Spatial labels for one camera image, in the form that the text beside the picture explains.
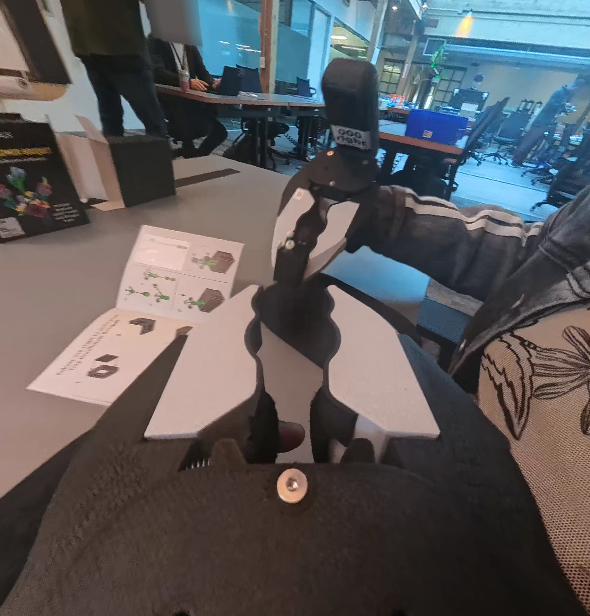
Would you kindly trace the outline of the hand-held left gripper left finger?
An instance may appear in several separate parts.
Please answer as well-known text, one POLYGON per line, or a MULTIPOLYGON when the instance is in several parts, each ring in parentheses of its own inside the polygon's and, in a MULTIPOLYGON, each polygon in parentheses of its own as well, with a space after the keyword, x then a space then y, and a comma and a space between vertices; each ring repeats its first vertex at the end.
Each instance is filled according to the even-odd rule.
POLYGON ((264 390, 258 300, 250 285, 189 332, 144 437, 247 441, 264 390))

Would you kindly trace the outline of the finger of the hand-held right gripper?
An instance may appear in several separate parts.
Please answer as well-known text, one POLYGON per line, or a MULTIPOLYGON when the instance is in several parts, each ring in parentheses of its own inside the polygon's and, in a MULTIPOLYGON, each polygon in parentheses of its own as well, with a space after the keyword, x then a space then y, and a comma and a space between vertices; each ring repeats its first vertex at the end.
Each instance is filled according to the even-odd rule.
POLYGON ((275 223, 271 241, 274 282, 291 288, 301 284, 308 257, 323 230, 320 198, 307 189, 296 189, 275 223), (297 238, 296 247, 281 251, 280 244, 291 232, 297 238))
POLYGON ((326 227, 319 235, 314 249, 311 251, 304 280, 324 270, 346 246, 346 234, 352 225, 359 203, 345 201, 331 205, 326 216, 326 227))

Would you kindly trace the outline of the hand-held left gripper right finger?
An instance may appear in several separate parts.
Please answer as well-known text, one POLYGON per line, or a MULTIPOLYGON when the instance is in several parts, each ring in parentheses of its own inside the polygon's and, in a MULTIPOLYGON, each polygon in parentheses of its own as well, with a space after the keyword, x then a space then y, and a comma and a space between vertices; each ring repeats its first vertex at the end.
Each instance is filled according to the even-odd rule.
POLYGON ((366 441, 382 463, 399 440, 436 441, 440 428, 392 325, 330 285, 329 351, 314 398, 314 461, 337 463, 353 441, 366 441))

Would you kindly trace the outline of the person's right forearm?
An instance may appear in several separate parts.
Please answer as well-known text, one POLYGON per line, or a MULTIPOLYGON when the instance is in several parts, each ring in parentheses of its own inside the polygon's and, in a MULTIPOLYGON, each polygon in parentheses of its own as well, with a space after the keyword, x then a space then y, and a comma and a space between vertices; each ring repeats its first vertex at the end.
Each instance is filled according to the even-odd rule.
POLYGON ((459 209, 399 186, 366 192, 345 250, 365 247, 487 301, 535 252, 553 218, 527 223, 497 206, 459 209))

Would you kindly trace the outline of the black flower set box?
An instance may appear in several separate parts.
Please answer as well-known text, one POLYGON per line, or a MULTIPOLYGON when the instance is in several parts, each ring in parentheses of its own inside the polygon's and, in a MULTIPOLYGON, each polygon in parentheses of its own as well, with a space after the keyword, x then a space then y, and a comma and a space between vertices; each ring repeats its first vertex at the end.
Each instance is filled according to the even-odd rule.
POLYGON ((50 125, 0 114, 0 244, 89 223, 50 125))

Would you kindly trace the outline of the brown-edged office desk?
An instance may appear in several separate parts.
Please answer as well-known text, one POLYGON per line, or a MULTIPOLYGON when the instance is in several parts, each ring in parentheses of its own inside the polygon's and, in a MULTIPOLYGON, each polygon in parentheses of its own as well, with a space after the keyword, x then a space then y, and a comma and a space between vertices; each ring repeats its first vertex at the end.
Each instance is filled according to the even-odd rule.
POLYGON ((295 143, 295 160, 307 162, 312 123, 325 117, 322 97, 301 97, 290 94, 240 93, 237 96, 222 96, 197 90, 183 91, 181 88, 158 84, 157 91, 165 96, 179 97, 198 103, 214 105, 218 116, 240 119, 249 124, 250 164, 267 168, 269 159, 268 123, 270 120, 297 120, 302 118, 298 141, 295 143))
POLYGON ((406 124, 382 119, 379 122, 379 180, 384 184, 408 186, 420 195, 450 201, 457 189, 457 171, 467 158, 467 138, 454 145, 429 137, 406 135, 406 124))

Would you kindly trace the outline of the blue plastic crate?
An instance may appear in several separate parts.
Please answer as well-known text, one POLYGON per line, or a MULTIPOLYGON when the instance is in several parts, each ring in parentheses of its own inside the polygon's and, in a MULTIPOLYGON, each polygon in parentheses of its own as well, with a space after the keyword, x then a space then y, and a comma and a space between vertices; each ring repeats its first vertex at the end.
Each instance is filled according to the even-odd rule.
POLYGON ((460 115, 412 110, 407 117, 405 136, 426 142, 455 145, 465 135, 468 122, 468 118, 460 115))

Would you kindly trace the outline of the white instruction booklet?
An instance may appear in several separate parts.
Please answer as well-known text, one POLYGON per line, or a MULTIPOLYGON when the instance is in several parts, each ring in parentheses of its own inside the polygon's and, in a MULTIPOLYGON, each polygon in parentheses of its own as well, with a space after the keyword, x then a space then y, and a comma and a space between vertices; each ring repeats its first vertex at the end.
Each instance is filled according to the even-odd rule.
POLYGON ((230 298, 243 250, 243 243, 142 226, 115 306, 27 389, 109 406, 173 340, 230 298))

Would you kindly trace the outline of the dark laptop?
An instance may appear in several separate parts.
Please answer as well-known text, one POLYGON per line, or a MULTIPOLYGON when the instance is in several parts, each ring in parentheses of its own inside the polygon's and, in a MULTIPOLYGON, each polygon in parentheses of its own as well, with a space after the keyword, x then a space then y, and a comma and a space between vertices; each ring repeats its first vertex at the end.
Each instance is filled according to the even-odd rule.
POLYGON ((263 94, 259 70, 245 66, 225 66, 217 88, 220 96, 239 96, 245 94, 263 94))

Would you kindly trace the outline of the group of black office chairs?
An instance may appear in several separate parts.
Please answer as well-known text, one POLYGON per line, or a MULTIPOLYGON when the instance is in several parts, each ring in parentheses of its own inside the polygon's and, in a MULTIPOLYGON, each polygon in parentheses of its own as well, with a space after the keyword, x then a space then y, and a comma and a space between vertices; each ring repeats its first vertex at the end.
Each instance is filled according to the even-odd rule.
POLYGON ((533 186, 522 176, 524 169, 511 164, 515 144, 522 138, 524 122, 519 113, 500 113, 476 143, 472 156, 459 167, 457 189, 451 201, 460 207, 494 205, 509 210, 526 221, 547 219, 557 209, 543 201, 547 188, 533 186))

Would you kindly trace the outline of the floral print shirt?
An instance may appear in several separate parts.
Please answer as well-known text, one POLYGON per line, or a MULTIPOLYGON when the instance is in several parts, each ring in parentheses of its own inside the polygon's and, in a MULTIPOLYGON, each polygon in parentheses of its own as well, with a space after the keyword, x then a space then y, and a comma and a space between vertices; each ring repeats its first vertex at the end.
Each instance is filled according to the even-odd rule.
POLYGON ((590 613, 590 304, 490 343, 478 405, 507 436, 557 560, 590 613))

